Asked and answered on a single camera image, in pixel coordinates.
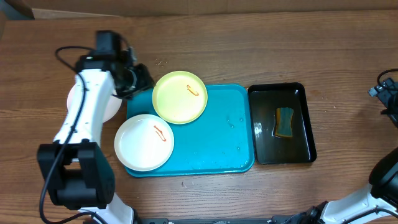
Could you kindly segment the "green yellow sponge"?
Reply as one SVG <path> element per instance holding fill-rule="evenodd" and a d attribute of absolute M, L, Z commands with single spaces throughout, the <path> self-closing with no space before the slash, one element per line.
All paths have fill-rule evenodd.
<path fill-rule="evenodd" d="M 277 108 L 275 111 L 274 136 L 279 138 L 292 138 L 292 120 L 294 110 L 289 107 Z"/>

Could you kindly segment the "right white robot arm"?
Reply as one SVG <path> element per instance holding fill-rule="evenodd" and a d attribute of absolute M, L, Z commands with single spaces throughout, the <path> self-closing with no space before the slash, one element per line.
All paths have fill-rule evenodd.
<path fill-rule="evenodd" d="M 397 217 L 397 149 L 375 165 L 365 187 L 340 200 L 325 201 L 285 222 L 367 223 L 388 216 Z"/>

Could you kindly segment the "pale pink plate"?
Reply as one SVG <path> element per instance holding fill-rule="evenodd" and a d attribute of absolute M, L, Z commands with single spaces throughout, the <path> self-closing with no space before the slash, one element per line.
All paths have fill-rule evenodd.
<path fill-rule="evenodd" d="M 67 97 L 67 109 L 69 110 L 71 105 L 72 105 L 72 99 L 74 96 L 74 91 L 75 91 L 76 85 L 74 85 L 71 90 L 68 93 Z M 110 96 L 108 104 L 106 106 L 105 112 L 104 112 L 104 117 L 103 117 L 103 122 L 107 122 L 110 120 L 120 109 L 122 105 L 122 100 L 119 98 L 116 98 L 115 96 Z"/>

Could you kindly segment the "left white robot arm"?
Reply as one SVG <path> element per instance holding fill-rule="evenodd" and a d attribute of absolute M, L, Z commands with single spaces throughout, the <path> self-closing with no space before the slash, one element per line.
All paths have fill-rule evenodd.
<path fill-rule="evenodd" d="M 101 148 L 106 106 L 111 97 L 129 100 L 154 85 L 147 67 L 136 63 L 132 47 L 88 48 L 74 65 L 76 89 L 67 116 L 50 144 L 41 144 L 37 161 L 44 178 L 39 215 L 44 223 L 45 196 L 56 206 L 88 215 L 96 223 L 140 223 L 134 209 L 115 192 L 114 172 Z"/>

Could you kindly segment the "yellow plate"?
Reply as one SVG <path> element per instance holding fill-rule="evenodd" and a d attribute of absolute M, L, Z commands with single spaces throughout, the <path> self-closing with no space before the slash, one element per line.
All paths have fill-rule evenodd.
<path fill-rule="evenodd" d="M 208 92 L 200 78 L 191 72 L 174 71 L 155 84 L 152 104 L 155 112 L 172 124 L 187 124 L 204 112 Z"/>

